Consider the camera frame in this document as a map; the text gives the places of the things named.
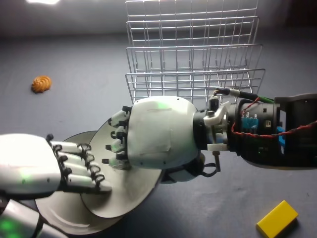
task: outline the white plate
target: white plate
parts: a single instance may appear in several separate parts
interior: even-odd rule
[[[95,131],[84,132],[66,141],[89,143]],[[40,214],[53,226],[71,235],[88,235],[100,232],[115,224],[119,218],[105,219],[88,211],[80,194],[55,192],[52,196],[36,199]]]
[[[84,204],[97,216],[115,218],[127,214],[146,199],[157,186],[161,178],[161,170],[132,168],[128,171],[115,170],[109,165],[102,164],[102,159],[113,156],[106,150],[106,145],[113,139],[110,133],[114,128],[106,122],[90,142],[95,161],[112,186],[112,192],[105,195],[82,194]]]

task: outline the gray table surface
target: gray table surface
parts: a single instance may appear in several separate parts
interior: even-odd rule
[[[261,95],[316,92],[317,30],[262,30],[259,67],[266,68]],[[41,38],[0,42],[0,134],[30,133],[57,140],[97,130],[130,105],[125,35]],[[53,79],[50,91],[33,94],[38,75]],[[317,233],[317,170],[261,169],[230,152],[221,154],[212,178],[160,185],[119,223],[95,235],[152,238],[261,237],[255,224],[282,200],[299,213],[287,237]]]

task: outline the yellow block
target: yellow block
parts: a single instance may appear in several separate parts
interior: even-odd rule
[[[257,229],[266,238],[274,238],[297,216],[298,213],[286,201],[282,201],[257,223]]]

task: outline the dish rack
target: dish rack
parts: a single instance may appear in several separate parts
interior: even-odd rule
[[[257,7],[258,0],[127,1],[132,102],[170,95],[206,104],[219,87],[257,93],[265,74]]]

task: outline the green cable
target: green cable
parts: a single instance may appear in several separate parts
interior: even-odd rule
[[[264,102],[264,103],[274,103],[273,100],[268,99],[268,98],[266,98],[266,97],[259,97],[259,98],[260,98],[260,101],[261,101],[261,102]]]

